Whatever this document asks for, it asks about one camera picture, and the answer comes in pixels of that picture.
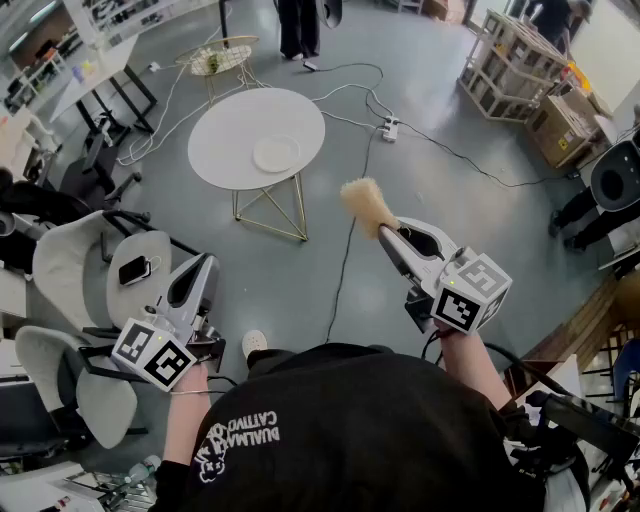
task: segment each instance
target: power strip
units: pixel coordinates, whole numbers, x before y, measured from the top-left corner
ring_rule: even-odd
[[[382,130],[382,138],[387,142],[395,142],[398,140],[398,122],[400,120],[396,116],[387,116],[385,118],[384,129]]]

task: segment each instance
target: black shoe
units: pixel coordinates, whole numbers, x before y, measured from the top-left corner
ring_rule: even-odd
[[[560,233],[562,228],[556,224],[557,218],[560,216],[560,210],[554,210],[551,212],[551,218],[549,219],[549,227],[547,227],[547,231],[549,232],[549,236],[551,238],[555,238]]]
[[[574,252],[576,254],[582,254],[586,247],[579,247],[576,245],[576,237],[572,236],[571,238],[567,238],[564,242],[564,248],[568,251]]]

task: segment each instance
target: smartphone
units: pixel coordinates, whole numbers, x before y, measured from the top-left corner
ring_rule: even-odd
[[[118,271],[120,284],[129,286],[151,275],[151,262],[144,256],[138,256],[126,265],[122,265]]]

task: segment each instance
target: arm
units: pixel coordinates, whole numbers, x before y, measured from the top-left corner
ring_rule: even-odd
[[[207,368],[192,366],[175,387],[176,391],[207,389]],[[185,484],[198,429],[211,407],[209,395],[174,395],[169,406],[167,437],[162,464],[156,472],[158,499],[152,512],[175,512],[183,504]]]
[[[436,325],[443,332],[449,329],[438,321]],[[442,356],[449,375],[482,393],[497,410],[511,400],[480,336],[467,336],[453,331],[442,338],[441,342]]]
[[[176,391],[207,389],[207,367],[196,364],[189,369]],[[209,395],[174,395],[169,407],[167,437],[164,443],[164,460],[189,466],[198,436],[198,429],[211,408]]]

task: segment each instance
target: cardboard box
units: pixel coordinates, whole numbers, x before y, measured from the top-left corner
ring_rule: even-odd
[[[465,5],[463,0],[425,0],[422,13],[447,23],[462,23]]]
[[[567,156],[582,154],[585,141],[598,130],[594,116],[598,111],[589,99],[574,89],[564,96],[547,96],[526,123],[527,131],[552,167]]]

